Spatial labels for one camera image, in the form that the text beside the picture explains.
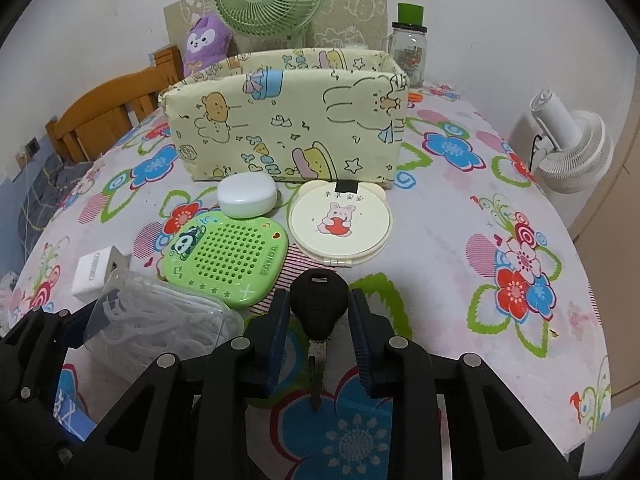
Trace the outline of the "cream round bunny mirror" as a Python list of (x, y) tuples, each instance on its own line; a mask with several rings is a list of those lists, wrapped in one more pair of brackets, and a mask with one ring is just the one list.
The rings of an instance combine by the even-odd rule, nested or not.
[(288, 210), (288, 230), (298, 249), (328, 266), (372, 259), (386, 245), (392, 227), (384, 188), (368, 182), (306, 182)]

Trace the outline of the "clear floss pick box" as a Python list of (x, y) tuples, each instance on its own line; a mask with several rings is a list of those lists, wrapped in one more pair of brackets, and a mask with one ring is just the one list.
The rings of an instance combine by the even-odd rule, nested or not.
[(112, 372), (134, 382), (159, 356), (207, 356), (242, 335), (244, 320), (223, 302), (120, 268), (94, 302), (84, 345)]

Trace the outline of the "white charger adapter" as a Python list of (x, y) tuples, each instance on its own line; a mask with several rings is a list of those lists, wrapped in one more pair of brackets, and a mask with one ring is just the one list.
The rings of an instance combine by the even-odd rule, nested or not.
[(108, 278), (118, 268), (128, 268), (130, 255), (107, 246), (79, 258), (72, 281), (72, 295), (83, 304), (100, 296)]

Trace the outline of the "white standing fan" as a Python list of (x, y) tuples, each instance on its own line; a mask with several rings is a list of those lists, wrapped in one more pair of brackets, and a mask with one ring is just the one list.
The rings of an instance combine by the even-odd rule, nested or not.
[(541, 130), (533, 143), (529, 171), (538, 172), (555, 193), (594, 188), (610, 169), (614, 155), (602, 117), (590, 110), (569, 112), (550, 89), (538, 92), (529, 110)]

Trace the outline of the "cartoon print storage box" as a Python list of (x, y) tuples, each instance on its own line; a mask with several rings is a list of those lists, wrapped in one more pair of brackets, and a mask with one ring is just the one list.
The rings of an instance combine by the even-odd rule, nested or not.
[(179, 81), (160, 106), (195, 181), (393, 183), (410, 84), (386, 52), (303, 48), (239, 54)]

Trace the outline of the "black head metal key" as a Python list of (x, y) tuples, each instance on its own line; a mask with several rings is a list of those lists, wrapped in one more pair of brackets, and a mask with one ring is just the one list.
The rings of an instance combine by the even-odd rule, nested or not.
[(308, 340), (309, 404), (314, 412), (322, 404), (326, 346), (347, 306), (348, 285), (332, 270), (310, 269), (292, 281), (290, 309)]

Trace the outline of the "green panda speaker box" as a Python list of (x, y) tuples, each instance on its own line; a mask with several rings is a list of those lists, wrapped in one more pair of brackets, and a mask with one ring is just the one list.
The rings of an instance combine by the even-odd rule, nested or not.
[(245, 309), (268, 296), (287, 253), (288, 236), (278, 222), (213, 210), (172, 237), (162, 266), (169, 283)]

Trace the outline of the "white oval earbud case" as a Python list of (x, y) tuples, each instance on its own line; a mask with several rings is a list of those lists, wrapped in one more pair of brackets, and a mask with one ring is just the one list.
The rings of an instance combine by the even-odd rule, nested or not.
[(276, 206), (276, 182), (262, 172), (241, 172), (222, 180), (217, 200), (220, 210), (233, 219), (250, 219), (268, 214)]

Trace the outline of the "purple plush toy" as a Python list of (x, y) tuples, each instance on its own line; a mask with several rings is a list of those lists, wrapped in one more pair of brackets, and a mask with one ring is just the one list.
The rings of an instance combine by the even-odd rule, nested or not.
[(191, 76), (223, 60), (231, 39), (231, 29), (216, 13), (201, 16), (186, 37), (183, 75)]

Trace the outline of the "wooden chair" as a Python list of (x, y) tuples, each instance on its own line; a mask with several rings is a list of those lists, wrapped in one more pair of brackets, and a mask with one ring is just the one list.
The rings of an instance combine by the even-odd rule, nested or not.
[(158, 107), (157, 98), (183, 77), (180, 51), (175, 46), (152, 54), (150, 67), (111, 79), (79, 98), (61, 118), (47, 122), (55, 150), (66, 162), (94, 162)]

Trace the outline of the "glass jar green lid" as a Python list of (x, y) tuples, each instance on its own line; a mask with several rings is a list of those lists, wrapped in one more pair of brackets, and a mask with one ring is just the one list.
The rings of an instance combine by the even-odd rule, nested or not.
[(382, 40), (383, 49), (405, 72), (411, 88), (421, 87), (424, 81), (427, 27), (423, 21), (423, 6), (400, 2), (390, 34)]

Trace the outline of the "floral white tablecloth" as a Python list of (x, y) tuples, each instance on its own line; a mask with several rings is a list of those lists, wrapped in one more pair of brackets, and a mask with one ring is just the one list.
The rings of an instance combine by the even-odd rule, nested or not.
[[(343, 270), (401, 336), (457, 358), (479, 354), (562, 452), (611, 409), (608, 350), (575, 246), (525, 165), (474, 108), (416, 94), (382, 252)], [(115, 246), (159, 278), (170, 238), (217, 203), (183, 167), (162, 112), (124, 135), (70, 192), (1, 310), (75, 310), (78, 260)], [(250, 456), (273, 479), (379, 479), (390, 454), (390, 404), (361, 387), (346, 322), (329, 343), (322, 403), (309, 405), (306, 342), (288, 332), (276, 393), (250, 408)]]

